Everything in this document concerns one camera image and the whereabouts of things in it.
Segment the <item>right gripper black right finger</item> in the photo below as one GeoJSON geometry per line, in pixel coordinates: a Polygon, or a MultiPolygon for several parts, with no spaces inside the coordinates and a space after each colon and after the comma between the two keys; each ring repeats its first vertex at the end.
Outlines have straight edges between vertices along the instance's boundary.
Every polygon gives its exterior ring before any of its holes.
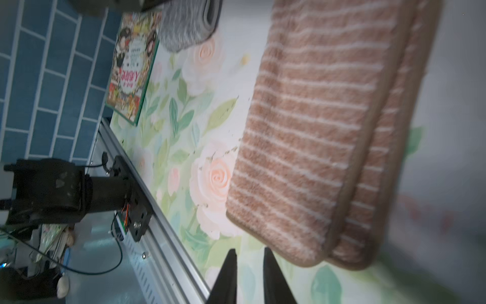
{"type": "Polygon", "coordinates": [[[268,247],[263,261],[263,291],[266,304],[297,304],[280,266],[268,247]]]}

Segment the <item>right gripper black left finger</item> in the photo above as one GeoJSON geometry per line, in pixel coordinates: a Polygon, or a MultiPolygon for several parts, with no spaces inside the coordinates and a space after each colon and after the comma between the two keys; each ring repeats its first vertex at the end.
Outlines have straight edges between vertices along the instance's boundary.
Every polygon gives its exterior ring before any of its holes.
{"type": "Polygon", "coordinates": [[[228,251],[206,304],[237,303],[237,253],[228,251]]]}

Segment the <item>brown striped dishcloth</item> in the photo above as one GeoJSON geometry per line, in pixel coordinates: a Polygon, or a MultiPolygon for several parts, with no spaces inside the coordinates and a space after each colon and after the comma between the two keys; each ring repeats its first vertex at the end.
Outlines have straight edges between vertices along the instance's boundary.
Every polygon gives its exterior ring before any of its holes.
{"type": "Polygon", "coordinates": [[[295,265],[367,268],[441,6],[276,1],[227,218],[295,265]]]}

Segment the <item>grey striped dishcloth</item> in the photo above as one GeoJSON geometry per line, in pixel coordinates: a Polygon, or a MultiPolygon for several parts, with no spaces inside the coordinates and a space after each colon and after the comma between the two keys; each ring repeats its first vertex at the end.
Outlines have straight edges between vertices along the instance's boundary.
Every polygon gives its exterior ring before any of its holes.
{"type": "Polygon", "coordinates": [[[161,12],[159,41],[177,53],[207,41],[215,32],[221,0],[174,0],[157,7],[161,12]]]}

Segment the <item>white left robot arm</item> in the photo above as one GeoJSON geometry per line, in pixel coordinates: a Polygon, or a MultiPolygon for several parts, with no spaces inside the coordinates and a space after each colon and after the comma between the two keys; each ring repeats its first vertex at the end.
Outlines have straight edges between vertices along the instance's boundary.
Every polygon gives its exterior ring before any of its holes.
{"type": "Polygon", "coordinates": [[[11,198],[1,200],[1,225],[76,224],[87,214],[121,210],[130,195],[126,177],[91,177],[85,168],[47,158],[5,164],[11,198]]]}

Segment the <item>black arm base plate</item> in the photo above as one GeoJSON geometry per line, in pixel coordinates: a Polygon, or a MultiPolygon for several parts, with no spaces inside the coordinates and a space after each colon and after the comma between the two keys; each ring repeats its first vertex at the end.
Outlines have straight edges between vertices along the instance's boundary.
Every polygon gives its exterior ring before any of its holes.
{"type": "Polygon", "coordinates": [[[124,181],[124,205],[120,210],[120,220],[125,233],[129,232],[133,240],[138,243],[149,228],[154,214],[150,202],[150,195],[144,191],[143,185],[137,180],[136,171],[120,155],[113,162],[112,176],[124,181]]]}

